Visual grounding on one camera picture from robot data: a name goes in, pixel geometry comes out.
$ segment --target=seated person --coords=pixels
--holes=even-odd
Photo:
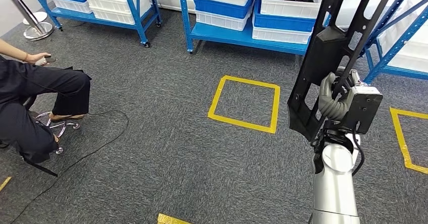
[[[81,119],[89,110],[90,78],[79,71],[36,66],[38,60],[49,54],[31,55],[1,39],[0,53],[27,62],[7,60],[0,55],[0,140],[13,145],[33,163],[48,160],[60,140],[49,127],[30,116],[20,99],[57,92],[49,115],[52,122]]]

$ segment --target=floor marking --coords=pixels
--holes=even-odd
[[[9,183],[9,180],[11,180],[12,177],[7,177],[6,180],[3,182],[2,185],[0,185],[0,191]]]
[[[427,114],[416,113],[412,111],[395,109],[390,107],[392,122],[394,124],[395,132],[397,134],[398,145],[400,146],[401,153],[404,157],[404,166],[409,169],[419,171],[424,174],[428,174],[428,167],[422,167],[419,165],[415,165],[412,163],[412,159],[410,158],[410,153],[406,145],[406,141],[404,140],[403,130],[401,129],[400,120],[398,119],[398,115],[408,116],[408,117],[417,117],[428,120]]]
[[[271,116],[271,125],[269,127],[265,127],[265,126],[261,126],[261,125],[257,125],[249,122],[244,122],[244,121],[240,121],[240,120],[236,120],[228,117],[218,116],[214,113],[216,111],[217,104],[219,103],[220,95],[222,93],[226,80],[272,88],[275,90],[274,105],[272,108],[272,116]],[[220,80],[219,86],[217,87],[216,94],[214,95],[214,99],[212,100],[211,107],[209,108],[209,111],[208,111],[208,117],[217,121],[221,121],[221,122],[225,122],[225,123],[229,123],[229,124],[233,124],[241,127],[246,127],[246,128],[250,128],[258,131],[263,131],[263,132],[275,133],[277,131],[278,109],[280,104],[280,90],[281,90],[280,87],[276,84],[264,83],[260,81],[242,79],[242,78],[225,75],[222,77],[222,79]]]
[[[159,213],[159,216],[157,216],[157,224],[190,224],[190,223]]]

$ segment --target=chrome chair leg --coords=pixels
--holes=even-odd
[[[36,116],[36,120],[37,120],[37,121],[39,121],[41,117],[46,117],[46,116],[48,116],[50,113],[51,113],[51,112],[46,112],[46,113],[39,114],[38,116]],[[67,121],[63,121],[63,122],[61,122],[61,123],[59,123],[59,124],[57,124],[57,125],[51,126],[52,121],[50,120],[50,118],[48,118],[48,120],[47,120],[47,123],[46,123],[46,124],[45,124],[45,123],[43,123],[43,124],[44,124],[45,126],[49,127],[50,129],[55,129],[55,128],[59,128],[59,127],[61,127],[61,131],[60,131],[60,133],[57,135],[57,137],[61,137],[61,136],[64,134],[64,132],[65,132],[66,127],[67,127],[67,126],[73,126],[73,129],[74,129],[74,130],[77,130],[77,129],[79,129],[79,128],[80,128],[80,124],[79,124],[79,123],[71,123],[71,122],[69,123],[69,122],[67,122]],[[59,148],[55,151],[55,153],[56,153],[56,154],[61,154],[61,153],[63,153],[63,152],[64,152],[64,149],[63,149],[62,147],[59,147]]]

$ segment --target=blue metal shelf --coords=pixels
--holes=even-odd
[[[193,52],[193,39],[229,43],[242,46],[250,46],[267,50],[281,51],[292,54],[305,55],[307,44],[285,43],[252,39],[252,23],[247,22],[243,31],[236,31],[202,23],[196,23],[190,28],[190,20],[187,9],[187,0],[180,0],[183,16],[184,32],[186,36],[187,51]]]
[[[62,8],[54,8],[51,10],[51,9],[49,9],[49,7],[47,5],[46,0],[38,0],[38,1],[42,5],[44,10],[47,12],[47,14],[50,16],[50,18],[55,23],[55,26],[58,29],[62,30],[62,25],[57,20],[57,17],[67,18],[67,19],[72,19],[72,20],[77,20],[77,21],[84,21],[84,22],[89,22],[89,23],[95,23],[95,24],[102,24],[102,25],[108,25],[108,26],[116,26],[116,27],[133,29],[133,30],[136,30],[138,32],[138,35],[140,36],[140,39],[141,39],[141,44],[145,44],[146,47],[148,47],[149,44],[148,44],[148,41],[147,41],[147,38],[146,38],[144,32],[147,30],[147,28],[155,20],[156,20],[157,25],[160,25],[162,23],[162,19],[161,19],[161,16],[159,14],[159,8],[157,6],[157,0],[152,0],[152,6],[142,16],[139,16],[140,15],[140,0],[136,1],[137,7],[135,7],[133,0],[127,0],[129,8],[131,10],[132,17],[134,18],[134,21],[135,21],[134,25],[98,19],[95,17],[95,15],[93,13],[86,14],[86,13],[77,12],[77,11],[70,11],[70,10],[66,10],[66,9],[62,9]],[[147,21],[147,23],[143,26],[141,24],[141,22],[150,14],[150,12],[153,12],[153,15],[150,17],[150,19]]]
[[[196,23],[190,36],[193,39],[229,43],[241,46],[250,46],[267,50],[282,51],[292,54],[305,55],[307,44],[295,44],[276,41],[255,40],[252,38],[253,27],[247,22],[243,31],[236,31],[222,27]]]
[[[368,67],[370,69],[368,75],[364,79],[365,83],[368,83],[368,84],[371,83],[373,79],[380,73],[387,73],[387,74],[393,74],[393,75],[416,78],[416,79],[428,79],[428,73],[426,72],[388,66],[388,63],[392,60],[392,58],[394,58],[395,55],[400,51],[400,49],[403,48],[404,43],[408,41],[418,31],[418,29],[426,22],[428,18],[428,7],[425,7],[422,13],[414,20],[414,22],[407,28],[407,30],[394,43],[394,45],[392,45],[391,49],[389,49],[389,51],[386,52],[384,56],[382,56],[383,51],[379,43],[378,36],[385,30],[390,28],[392,25],[402,20],[403,18],[408,16],[410,13],[414,12],[419,7],[424,6],[426,3],[428,3],[428,0],[422,0],[421,2],[419,2],[418,4],[410,8],[408,11],[404,12],[393,21],[389,22],[389,20],[392,18],[393,14],[397,11],[397,9],[400,7],[403,1],[404,0],[394,1],[392,6],[388,9],[388,11],[385,13],[383,18],[379,21],[376,28],[371,33],[370,37],[367,40],[367,43],[364,46],[363,51],[361,52],[361,55],[365,54],[367,58]],[[376,65],[373,63],[373,59],[370,53],[370,47],[373,44],[376,45],[376,49],[378,51],[379,59],[380,59]]]

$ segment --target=carpet floor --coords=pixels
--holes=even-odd
[[[192,224],[307,222],[313,151],[288,129],[287,110],[303,57],[204,41],[190,55],[180,12],[161,13],[162,27],[146,33],[151,48],[134,30],[65,19],[63,32],[41,41],[24,39],[24,25],[3,37],[29,53],[52,53],[52,67],[83,69],[93,78],[90,112],[106,112],[66,131],[65,152],[43,164],[58,181],[15,223],[157,223],[159,213]],[[365,59],[355,67],[367,74]],[[207,117],[224,75],[281,87],[275,134]],[[380,75],[373,85],[384,100],[362,136],[366,163],[354,177],[361,223],[427,223],[428,175],[404,166],[390,107],[428,113],[428,81]],[[54,100],[42,95],[33,110],[49,111]],[[272,104],[273,90],[227,81],[216,114],[269,126]],[[428,167],[428,121],[400,122],[414,164]],[[0,150],[0,165],[0,182],[12,177],[0,192],[7,224],[56,179],[13,149]]]

